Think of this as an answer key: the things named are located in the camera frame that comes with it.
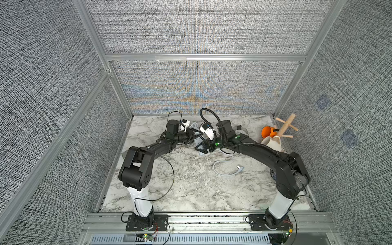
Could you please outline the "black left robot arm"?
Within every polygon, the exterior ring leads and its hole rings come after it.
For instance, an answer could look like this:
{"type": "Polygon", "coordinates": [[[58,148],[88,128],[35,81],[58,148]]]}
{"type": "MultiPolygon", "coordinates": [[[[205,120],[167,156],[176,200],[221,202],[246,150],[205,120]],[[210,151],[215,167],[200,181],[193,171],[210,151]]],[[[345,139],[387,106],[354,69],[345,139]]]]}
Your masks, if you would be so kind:
{"type": "Polygon", "coordinates": [[[177,145],[188,144],[196,138],[189,128],[190,121],[170,119],[157,141],[146,147],[130,147],[118,173],[118,179],[127,188],[133,203],[133,213],[140,218],[151,218],[153,199],[149,198],[148,184],[154,161],[171,153],[177,145]]]}

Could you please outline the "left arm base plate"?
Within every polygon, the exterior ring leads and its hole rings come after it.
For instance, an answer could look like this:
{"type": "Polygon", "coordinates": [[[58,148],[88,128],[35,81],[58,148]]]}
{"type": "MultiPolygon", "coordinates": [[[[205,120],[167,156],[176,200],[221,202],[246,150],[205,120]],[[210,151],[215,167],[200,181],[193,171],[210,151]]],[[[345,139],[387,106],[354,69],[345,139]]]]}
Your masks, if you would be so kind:
{"type": "Polygon", "coordinates": [[[157,215],[141,217],[132,214],[128,217],[126,228],[127,232],[153,232],[167,231],[168,215],[157,215]]]}

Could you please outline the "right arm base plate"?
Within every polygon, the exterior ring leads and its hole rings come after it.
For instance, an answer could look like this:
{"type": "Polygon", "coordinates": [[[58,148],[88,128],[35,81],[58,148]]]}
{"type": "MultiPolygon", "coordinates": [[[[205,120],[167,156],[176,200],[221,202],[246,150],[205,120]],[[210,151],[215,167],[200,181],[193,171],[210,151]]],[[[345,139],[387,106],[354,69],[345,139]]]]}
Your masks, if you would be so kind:
{"type": "Polygon", "coordinates": [[[280,219],[276,219],[271,214],[250,214],[246,217],[252,231],[290,231],[293,230],[293,223],[286,214],[280,219]]]}

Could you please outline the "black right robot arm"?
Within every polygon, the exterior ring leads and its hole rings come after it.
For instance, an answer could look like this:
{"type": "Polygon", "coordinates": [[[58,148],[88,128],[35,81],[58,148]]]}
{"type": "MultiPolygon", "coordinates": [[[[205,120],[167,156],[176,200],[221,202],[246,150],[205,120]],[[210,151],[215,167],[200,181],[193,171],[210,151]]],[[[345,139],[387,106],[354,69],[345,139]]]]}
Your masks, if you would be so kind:
{"type": "Polygon", "coordinates": [[[216,139],[210,143],[198,138],[195,140],[195,145],[195,149],[204,154],[219,148],[233,150],[263,163],[273,171],[277,194],[262,218],[264,225],[270,230],[276,230],[288,219],[287,214],[294,201],[298,199],[301,192],[305,191],[310,182],[309,173],[297,153],[287,154],[276,151],[244,134],[233,135],[226,141],[216,139]]]}

